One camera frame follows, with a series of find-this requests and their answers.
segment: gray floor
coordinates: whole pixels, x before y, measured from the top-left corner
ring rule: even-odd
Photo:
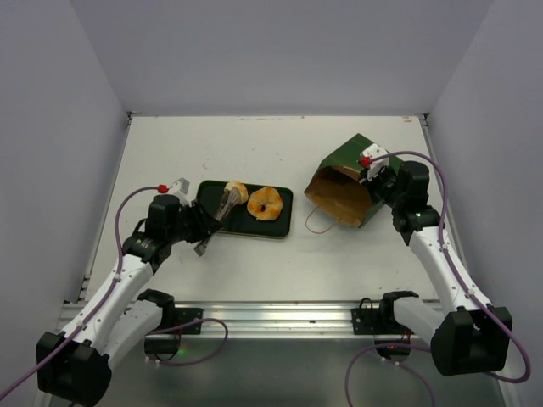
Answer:
[[[171,368],[145,365],[135,348],[114,372],[100,407],[347,405],[345,369],[362,340],[231,340],[224,352],[202,365]],[[179,360],[199,357],[214,340],[188,340]],[[482,375],[442,377],[429,354],[413,353],[407,363],[431,382],[439,407],[502,407],[497,383]],[[430,406],[426,388],[409,372],[362,356],[350,379],[355,406]],[[53,407],[66,403],[54,400]]]

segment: tabletop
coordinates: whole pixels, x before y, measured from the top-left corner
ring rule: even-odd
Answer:
[[[283,240],[217,235],[203,257],[178,243],[151,287],[177,301],[342,301],[381,298],[412,290],[437,295],[424,268],[381,209],[361,229],[337,226],[323,235],[305,228],[314,205],[304,190],[319,163],[355,134],[390,152],[428,154],[415,116],[379,117],[135,117],[128,133],[113,195],[87,289],[89,299],[115,264],[113,219],[122,199],[139,187],[170,184],[184,177],[194,198],[205,180],[239,180],[287,187],[294,192],[289,235]],[[430,204],[441,196],[435,177]],[[124,209],[124,240],[147,214],[153,194],[136,196]],[[311,228],[333,220],[317,211]]]

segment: paper bag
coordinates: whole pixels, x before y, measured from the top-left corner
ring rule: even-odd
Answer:
[[[382,203],[372,202],[358,181],[362,170],[358,164],[360,154],[372,144],[361,134],[352,137],[321,162],[304,191],[318,208],[347,226],[365,225],[383,207]],[[401,162],[396,157],[389,160],[396,171]]]

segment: donut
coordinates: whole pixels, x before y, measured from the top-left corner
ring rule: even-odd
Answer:
[[[239,181],[230,181],[225,185],[224,190],[231,191],[232,188],[236,188],[239,191],[240,198],[238,200],[238,205],[245,204],[247,199],[249,199],[247,187]]]
[[[283,200],[277,189],[263,187],[251,193],[247,210],[258,220],[275,220],[281,214]]]

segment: dark green tray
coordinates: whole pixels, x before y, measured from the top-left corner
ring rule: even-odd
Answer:
[[[214,215],[219,209],[224,192],[224,181],[203,181],[196,194],[196,199],[202,204],[208,213]],[[245,184],[249,196],[254,191],[265,187],[264,185]],[[232,209],[227,218],[223,221],[224,227],[221,233],[234,233],[238,235],[271,237],[281,239],[290,232],[290,218],[292,217],[293,194],[288,188],[274,187],[283,200],[283,210],[275,220],[257,220],[247,210],[247,204],[238,205]]]

